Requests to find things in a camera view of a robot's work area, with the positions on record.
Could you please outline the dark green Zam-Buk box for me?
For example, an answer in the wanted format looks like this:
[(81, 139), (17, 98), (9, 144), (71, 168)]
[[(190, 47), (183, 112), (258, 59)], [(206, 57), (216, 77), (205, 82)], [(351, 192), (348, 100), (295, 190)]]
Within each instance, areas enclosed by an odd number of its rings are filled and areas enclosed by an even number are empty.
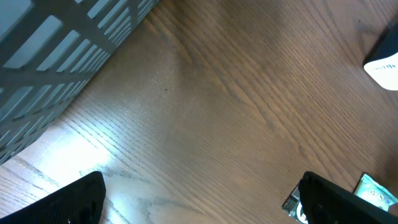
[(293, 189), (282, 205), (282, 209), (289, 217), (293, 218), (300, 224), (308, 224), (307, 216), (303, 212), (300, 201), (299, 185)]

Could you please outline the light teal wipes pack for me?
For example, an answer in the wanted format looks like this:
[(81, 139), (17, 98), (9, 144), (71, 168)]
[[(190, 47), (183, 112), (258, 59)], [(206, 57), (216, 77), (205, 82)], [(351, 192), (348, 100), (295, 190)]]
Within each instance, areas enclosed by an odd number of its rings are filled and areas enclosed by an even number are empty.
[(368, 174), (361, 176), (354, 194), (386, 212), (397, 203), (397, 198)]

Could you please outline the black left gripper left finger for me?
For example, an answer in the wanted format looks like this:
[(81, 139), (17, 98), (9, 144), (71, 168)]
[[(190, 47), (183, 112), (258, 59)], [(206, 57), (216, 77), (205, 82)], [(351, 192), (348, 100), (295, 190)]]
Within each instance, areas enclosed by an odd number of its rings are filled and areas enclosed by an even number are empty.
[(1, 218), (1, 224), (98, 224), (105, 196), (103, 175), (99, 171), (94, 171), (45, 198)]

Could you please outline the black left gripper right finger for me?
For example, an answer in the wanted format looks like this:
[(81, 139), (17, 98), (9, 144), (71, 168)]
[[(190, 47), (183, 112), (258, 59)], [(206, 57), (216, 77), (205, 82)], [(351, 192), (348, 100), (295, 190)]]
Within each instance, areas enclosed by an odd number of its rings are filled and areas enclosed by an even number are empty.
[(314, 172), (304, 173), (298, 189), (309, 224), (397, 224), (395, 215)]

